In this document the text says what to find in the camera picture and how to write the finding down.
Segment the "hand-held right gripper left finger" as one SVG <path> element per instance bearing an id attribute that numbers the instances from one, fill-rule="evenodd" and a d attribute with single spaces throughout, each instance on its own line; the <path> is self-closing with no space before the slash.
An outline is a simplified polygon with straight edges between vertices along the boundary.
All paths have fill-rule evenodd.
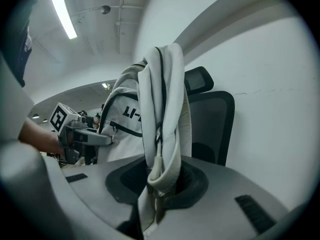
<path id="1" fill-rule="evenodd" d="M 86 175 L 70 182 L 71 188 L 95 215 L 113 228 L 130 219 L 148 177 L 143 156 L 64 168 L 62 173 L 67 178 Z"/>

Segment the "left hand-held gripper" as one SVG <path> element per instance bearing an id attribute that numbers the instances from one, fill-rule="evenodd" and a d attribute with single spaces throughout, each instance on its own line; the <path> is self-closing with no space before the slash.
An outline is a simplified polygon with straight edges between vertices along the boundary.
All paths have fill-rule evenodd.
<path id="1" fill-rule="evenodd" d="M 112 138 L 93 132 L 87 128 L 86 118 L 79 115 L 69 106 L 58 103 L 49 119 L 49 124 L 58 135 L 68 164 L 75 164 L 81 157 L 81 148 L 75 148 L 75 142 L 87 146 L 108 146 Z"/>

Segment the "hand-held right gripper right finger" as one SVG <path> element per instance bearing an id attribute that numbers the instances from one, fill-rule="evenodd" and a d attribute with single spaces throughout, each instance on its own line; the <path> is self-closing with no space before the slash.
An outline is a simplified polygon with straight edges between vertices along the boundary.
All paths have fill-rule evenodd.
<path id="1" fill-rule="evenodd" d="M 193 206 L 167 211 L 153 236 L 255 236 L 235 200 L 243 195 L 251 196 L 276 222 L 288 213 L 277 198 L 241 173 L 193 157 L 182 160 L 206 174 L 207 191 Z"/>

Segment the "black mesh office chair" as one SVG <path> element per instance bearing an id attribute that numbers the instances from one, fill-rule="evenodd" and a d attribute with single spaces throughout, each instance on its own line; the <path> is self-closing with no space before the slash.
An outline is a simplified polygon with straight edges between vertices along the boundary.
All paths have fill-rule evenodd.
<path id="1" fill-rule="evenodd" d="M 193 158 L 225 166 L 235 116 L 235 100 L 227 91 L 213 91 L 209 72 L 198 66 L 185 72 Z"/>

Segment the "light grey backpack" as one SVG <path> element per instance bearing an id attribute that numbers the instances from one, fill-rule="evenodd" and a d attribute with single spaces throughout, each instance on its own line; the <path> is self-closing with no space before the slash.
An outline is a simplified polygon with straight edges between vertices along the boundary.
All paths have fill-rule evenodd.
<path id="1" fill-rule="evenodd" d="M 97 150 L 98 163 L 144 155 L 147 181 L 138 194 L 140 229 L 149 236 L 164 216 L 164 203 L 177 192 L 181 157 L 192 154 L 192 124 L 181 47 L 151 48 L 114 84 L 98 132 L 111 144 Z"/>

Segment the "person's left forearm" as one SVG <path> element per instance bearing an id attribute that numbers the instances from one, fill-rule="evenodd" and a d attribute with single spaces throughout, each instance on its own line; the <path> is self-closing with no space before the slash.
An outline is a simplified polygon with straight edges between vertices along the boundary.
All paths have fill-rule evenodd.
<path id="1" fill-rule="evenodd" d="M 22 143 L 33 146 L 40 152 L 64 154 L 64 149 L 59 143 L 58 135 L 40 127 L 29 118 L 26 118 L 18 139 Z"/>

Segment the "person's black clothing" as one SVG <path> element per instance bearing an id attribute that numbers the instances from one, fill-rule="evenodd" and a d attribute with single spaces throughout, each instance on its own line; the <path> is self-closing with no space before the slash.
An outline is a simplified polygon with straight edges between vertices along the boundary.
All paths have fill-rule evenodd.
<path id="1" fill-rule="evenodd" d="M 33 6 L 38 0 L 10 0 L 0 8 L 0 52 L 21 87 L 32 49 L 25 50 Z"/>

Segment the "long ceiling light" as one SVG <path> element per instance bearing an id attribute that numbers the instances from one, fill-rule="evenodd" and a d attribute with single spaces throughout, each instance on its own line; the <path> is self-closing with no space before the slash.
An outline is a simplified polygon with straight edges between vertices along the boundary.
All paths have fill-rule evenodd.
<path id="1" fill-rule="evenodd" d="M 60 20 L 60 23 L 66 35 L 68 36 L 68 38 L 70 40 L 77 38 L 77 33 L 75 31 L 70 15 L 68 13 L 65 0 L 51 0 L 51 1 L 56 11 L 56 14 Z"/>

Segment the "ceiling pipe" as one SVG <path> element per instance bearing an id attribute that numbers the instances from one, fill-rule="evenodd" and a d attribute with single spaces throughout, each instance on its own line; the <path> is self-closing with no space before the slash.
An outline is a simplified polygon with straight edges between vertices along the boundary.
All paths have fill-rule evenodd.
<path id="1" fill-rule="evenodd" d="M 82 31 L 93 54 L 132 53 L 136 31 L 146 0 L 71 0 L 71 17 Z M 100 7 L 111 7 L 100 13 Z"/>

